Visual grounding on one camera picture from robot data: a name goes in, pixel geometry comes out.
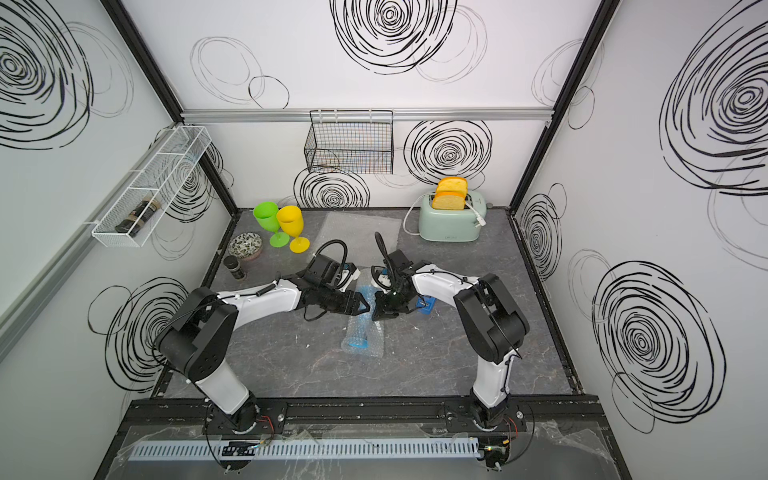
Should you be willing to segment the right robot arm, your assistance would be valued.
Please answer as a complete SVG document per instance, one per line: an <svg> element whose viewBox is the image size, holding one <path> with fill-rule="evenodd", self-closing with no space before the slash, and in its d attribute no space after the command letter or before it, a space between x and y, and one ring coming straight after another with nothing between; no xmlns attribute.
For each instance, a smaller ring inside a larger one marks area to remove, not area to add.
<svg viewBox="0 0 768 480"><path fill-rule="evenodd" d="M500 277L460 275L424 261L414 263L396 250L382 266L371 268L375 321L394 319L433 298L456 309L465 336L478 357L470 391L470 412L478 427L490 430L503 421L514 359L530 324Z"/></svg>

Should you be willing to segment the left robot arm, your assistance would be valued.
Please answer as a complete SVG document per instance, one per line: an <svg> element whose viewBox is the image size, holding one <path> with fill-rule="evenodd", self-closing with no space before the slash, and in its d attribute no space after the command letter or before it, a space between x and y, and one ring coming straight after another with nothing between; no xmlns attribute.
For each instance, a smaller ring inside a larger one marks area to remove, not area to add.
<svg viewBox="0 0 768 480"><path fill-rule="evenodd" d="M359 275L353 264L315 255L297 273L235 292L193 290L154 347L171 368L202 391L225 416L234 419L259 412L255 397L226 362L234 332L278 313L318 307L320 314L358 316L371 311L364 296L349 283Z"/></svg>

